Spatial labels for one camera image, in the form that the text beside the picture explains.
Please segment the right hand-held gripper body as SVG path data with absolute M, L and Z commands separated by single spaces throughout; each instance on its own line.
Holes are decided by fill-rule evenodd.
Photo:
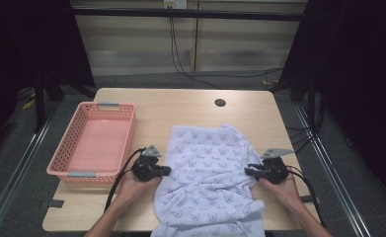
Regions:
M 282 161 L 282 156 L 293 153 L 293 150 L 284 148 L 269 148 L 262 155 L 262 173 L 259 179 L 263 178 L 273 185 L 282 183 L 288 176 L 288 170 Z

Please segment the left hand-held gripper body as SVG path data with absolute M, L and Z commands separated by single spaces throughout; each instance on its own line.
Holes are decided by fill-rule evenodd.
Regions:
M 148 182 L 153 178 L 162 177 L 160 167 L 157 165 L 162 154 L 153 145 L 149 145 L 135 160 L 131 167 L 134 176 L 142 181 Z

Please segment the white towel with grey print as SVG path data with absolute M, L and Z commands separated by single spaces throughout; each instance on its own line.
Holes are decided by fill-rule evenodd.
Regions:
M 154 195 L 159 225 L 151 237 L 266 237 L 265 204 L 245 168 L 260 156 L 234 127 L 175 126 L 164 164 L 172 168 Z

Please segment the person's right hand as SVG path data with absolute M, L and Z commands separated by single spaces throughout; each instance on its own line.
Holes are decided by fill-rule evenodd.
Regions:
M 276 199 L 288 209 L 292 209 L 297 207 L 299 204 L 302 204 L 296 182 L 292 174 L 289 174 L 285 180 L 278 185 L 274 185 L 264 178 L 259 178 L 259 183 L 274 194 Z

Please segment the person's left hand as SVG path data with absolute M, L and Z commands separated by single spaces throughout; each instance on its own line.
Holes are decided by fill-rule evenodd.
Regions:
M 132 203 L 145 191 L 155 189 L 160 184 L 160 182 L 160 177 L 155 177 L 150 181 L 142 182 L 135 177 L 132 171 L 128 171 L 123 175 L 119 182 L 119 189 L 116 199 L 119 202 Z

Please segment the pink perforated plastic basket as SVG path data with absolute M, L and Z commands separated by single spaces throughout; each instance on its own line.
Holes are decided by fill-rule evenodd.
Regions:
M 80 103 L 46 171 L 63 182 L 112 183 L 129 156 L 135 124 L 133 104 Z

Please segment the black curtain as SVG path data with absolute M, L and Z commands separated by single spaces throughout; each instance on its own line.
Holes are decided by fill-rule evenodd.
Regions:
M 314 83 L 386 188 L 386 0 L 307 0 L 280 80 Z
M 25 88 L 59 100 L 59 86 L 93 87 L 70 0 L 0 0 L 1 129 Z

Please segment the black stand leg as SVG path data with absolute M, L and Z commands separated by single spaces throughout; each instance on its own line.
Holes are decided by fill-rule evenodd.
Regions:
M 38 133 L 45 122 L 44 93 L 43 93 L 42 80 L 39 73 L 35 78 L 35 102 L 36 102 L 36 113 L 37 113 L 35 133 Z

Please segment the aluminium floor rail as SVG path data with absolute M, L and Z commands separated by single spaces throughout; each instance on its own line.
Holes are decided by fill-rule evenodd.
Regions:
M 17 108 L 1 130 L 0 226 L 31 169 L 60 107 L 61 102 L 48 103 L 41 126 L 36 124 L 35 109 L 22 111 Z
M 372 237 L 369 232 L 363 217 L 361 216 L 358 208 L 354 204 L 352 198 L 350 197 L 341 177 L 339 176 L 335 165 L 333 164 L 324 144 L 321 141 L 321 138 L 315 131 L 309 127 L 309 117 L 305 112 L 304 108 L 301 105 L 294 107 L 296 113 L 299 117 L 300 122 L 304 126 L 306 133 L 309 136 L 309 140 L 312 144 L 312 147 L 322 164 L 328 179 L 334 189 L 335 194 L 338 197 L 338 200 L 341 206 L 344 209 L 346 217 L 357 237 Z

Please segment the black horizontal frame bar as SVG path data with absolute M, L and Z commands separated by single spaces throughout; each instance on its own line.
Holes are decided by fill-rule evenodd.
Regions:
M 128 8 L 93 8 L 73 7 L 74 15 L 83 16 L 116 16 L 116 17 L 162 17 L 162 18 L 193 18 L 193 19 L 229 19 L 229 20 L 261 20 L 300 22 L 307 19 L 303 14 L 258 13 L 208 10 L 179 9 L 128 9 Z

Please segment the white wall socket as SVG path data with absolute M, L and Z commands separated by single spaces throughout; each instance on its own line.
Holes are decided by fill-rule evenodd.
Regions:
M 187 0 L 163 0 L 165 9 L 181 9 L 186 10 L 188 8 Z

